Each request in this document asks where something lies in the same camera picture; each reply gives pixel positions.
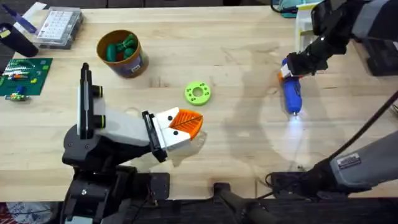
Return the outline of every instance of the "wooden table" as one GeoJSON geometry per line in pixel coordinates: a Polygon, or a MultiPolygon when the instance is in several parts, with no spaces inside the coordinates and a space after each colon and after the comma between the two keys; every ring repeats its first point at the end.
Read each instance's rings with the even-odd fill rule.
{"type": "MultiPolygon", "coordinates": [[[[178,106],[204,115],[192,147],[159,164],[152,155],[128,162],[140,171],[171,174],[170,198],[207,198],[213,182],[229,182],[243,197],[269,191],[272,171],[311,168],[348,138],[397,89],[398,77],[366,72],[353,45],[329,69],[302,80],[303,110],[284,112],[276,73],[294,50],[294,20],[268,7],[85,9],[71,50],[41,50],[54,58],[42,94],[29,103],[0,101],[0,201],[63,200],[72,168],[61,162],[63,137],[76,123],[76,88],[88,62],[108,107],[138,115],[178,106]],[[116,29],[137,34],[150,58],[134,79],[119,78],[97,56],[100,37],[116,29]],[[212,87],[205,106],[189,105],[184,87],[212,87]]],[[[45,11],[35,15],[39,24],[45,11]]],[[[386,113],[350,150],[398,128],[386,113]]],[[[398,196],[397,182],[355,196],[398,196]]]]}

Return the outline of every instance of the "clear plastic container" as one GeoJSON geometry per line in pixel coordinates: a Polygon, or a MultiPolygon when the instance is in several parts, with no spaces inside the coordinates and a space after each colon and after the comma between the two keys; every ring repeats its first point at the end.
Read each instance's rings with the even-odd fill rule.
{"type": "Polygon", "coordinates": [[[312,31],[311,11],[318,4],[298,5],[296,26],[295,26],[295,51],[301,52],[310,45],[316,38],[312,31]]]}
{"type": "Polygon", "coordinates": [[[70,49],[82,22],[79,8],[50,7],[33,43],[40,48],[70,49]]]}

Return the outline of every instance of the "white label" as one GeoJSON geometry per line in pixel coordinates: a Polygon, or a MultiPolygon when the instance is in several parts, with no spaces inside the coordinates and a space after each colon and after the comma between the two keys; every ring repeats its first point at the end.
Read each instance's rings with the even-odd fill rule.
{"type": "Polygon", "coordinates": [[[337,160],[337,165],[340,169],[349,168],[361,163],[361,158],[358,153],[354,153],[337,160]]]}
{"type": "Polygon", "coordinates": [[[139,70],[141,68],[141,66],[136,65],[134,68],[131,69],[132,72],[136,72],[137,70],[139,70]]]}

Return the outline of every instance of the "green circuit board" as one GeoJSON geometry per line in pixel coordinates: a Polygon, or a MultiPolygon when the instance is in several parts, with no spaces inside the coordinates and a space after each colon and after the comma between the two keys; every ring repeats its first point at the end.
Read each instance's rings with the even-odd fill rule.
{"type": "Polygon", "coordinates": [[[12,59],[0,77],[0,96],[11,95],[18,85],[24,86],[23,95],[40,95],[50,70],[52,58],[12,59]],[[8,79],[13,73],[27,78],[8,79]]]}

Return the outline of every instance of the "green ring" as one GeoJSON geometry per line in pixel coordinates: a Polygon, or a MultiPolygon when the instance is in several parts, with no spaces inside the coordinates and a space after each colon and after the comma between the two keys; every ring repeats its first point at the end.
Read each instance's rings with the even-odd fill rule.
{"type": "Polygon", "coordinates": [[[187,99],[187,101],[194,106],[205,105],[211,97],[210,87],[204,82],[191,82],[184,91],[185,99],[187,99]],[[201,89],[201,96],[195,96],[193,94],[193,90],[196,88],[201,89]]]}

